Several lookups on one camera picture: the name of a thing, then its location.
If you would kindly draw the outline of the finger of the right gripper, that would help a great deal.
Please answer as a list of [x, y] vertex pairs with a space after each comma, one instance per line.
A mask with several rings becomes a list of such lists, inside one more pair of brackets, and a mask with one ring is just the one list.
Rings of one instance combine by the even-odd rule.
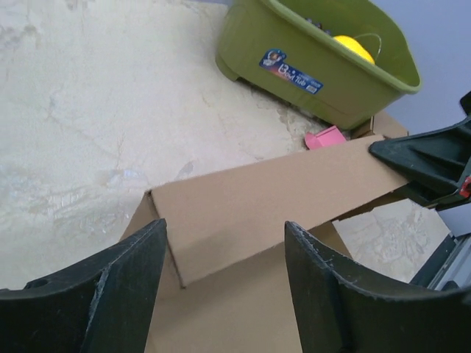
[[374, 142], [369, 153], [405, 177], [399, 193], [423, 207], [470, 203], [470, 118], [431, 132]]

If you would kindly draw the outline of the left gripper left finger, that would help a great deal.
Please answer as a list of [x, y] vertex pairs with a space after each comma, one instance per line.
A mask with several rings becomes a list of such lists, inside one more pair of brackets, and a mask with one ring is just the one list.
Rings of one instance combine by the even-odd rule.
[[143, 352], [167, 247], [154, 220], [22, 290], [1, 290], [2, 352]]

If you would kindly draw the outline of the olive green plastic tub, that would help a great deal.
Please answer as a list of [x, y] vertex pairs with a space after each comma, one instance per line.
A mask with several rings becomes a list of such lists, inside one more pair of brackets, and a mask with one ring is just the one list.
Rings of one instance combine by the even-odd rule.
[[[375, 64], [334, 40], [337, 35], [355, 38]], [[404, 34], [370, 1], [234, 1], [216, 64], [228, 79], [252, 83], [342, 129], [421, 87]]]

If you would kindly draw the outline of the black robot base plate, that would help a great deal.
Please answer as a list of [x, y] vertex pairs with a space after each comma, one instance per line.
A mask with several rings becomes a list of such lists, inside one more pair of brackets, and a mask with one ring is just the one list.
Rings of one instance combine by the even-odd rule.
[[410, 284], [438, 291], [469, 287], [470, 234], [447, 235]]

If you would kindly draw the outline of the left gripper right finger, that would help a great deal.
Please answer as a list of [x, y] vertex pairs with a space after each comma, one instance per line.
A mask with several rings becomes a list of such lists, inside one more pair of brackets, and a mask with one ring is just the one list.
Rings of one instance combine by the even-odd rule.
[[469, 352], [470, 289], [431, 290], [375, 272], [285, 223], [303, 352]]

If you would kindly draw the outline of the yellow mango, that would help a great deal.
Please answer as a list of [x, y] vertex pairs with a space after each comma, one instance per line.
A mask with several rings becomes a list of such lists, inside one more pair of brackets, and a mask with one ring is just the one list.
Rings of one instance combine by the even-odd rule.
[[337, 35], [333, 37], [341, 45], [345, 46], [351, 52], [357, 54], [368, 63], [375, 64], [372, 55], [355, 39], [346, 35]]

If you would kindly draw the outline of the dark purple grape bunch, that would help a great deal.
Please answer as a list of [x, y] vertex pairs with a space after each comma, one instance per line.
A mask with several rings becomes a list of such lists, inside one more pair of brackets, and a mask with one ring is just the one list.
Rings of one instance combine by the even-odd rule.
[[323, 32], [325, 32], [328, 35], [331, 35], [331, 31], [326, 29], [322, 23], [320, 22], [315, 22], [311, 18], [306, 18], [306, 21], [309, 22], [310, 24], [313, 24], [316, 28], [321, 29]]

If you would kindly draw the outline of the small brown cardboard box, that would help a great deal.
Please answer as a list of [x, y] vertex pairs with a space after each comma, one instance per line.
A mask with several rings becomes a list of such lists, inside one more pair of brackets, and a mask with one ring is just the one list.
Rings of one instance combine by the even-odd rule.
[[364, 138], [370, 135], [381, 135], [385, 138], [408, 136], [408, 130], [385, 111], [372, 116], [368, 121], [353, 129], [351, 139]]

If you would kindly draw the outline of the pink notepad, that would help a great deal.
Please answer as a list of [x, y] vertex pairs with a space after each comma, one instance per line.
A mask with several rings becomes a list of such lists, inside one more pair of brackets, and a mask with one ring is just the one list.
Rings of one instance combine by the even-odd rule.
[[307, 132], [304, 142], [309, 150], [320, 149], [327, 146], [334, 146], [346, 142], [347, 139], [337, 126], [331, 126], [316, 134]]

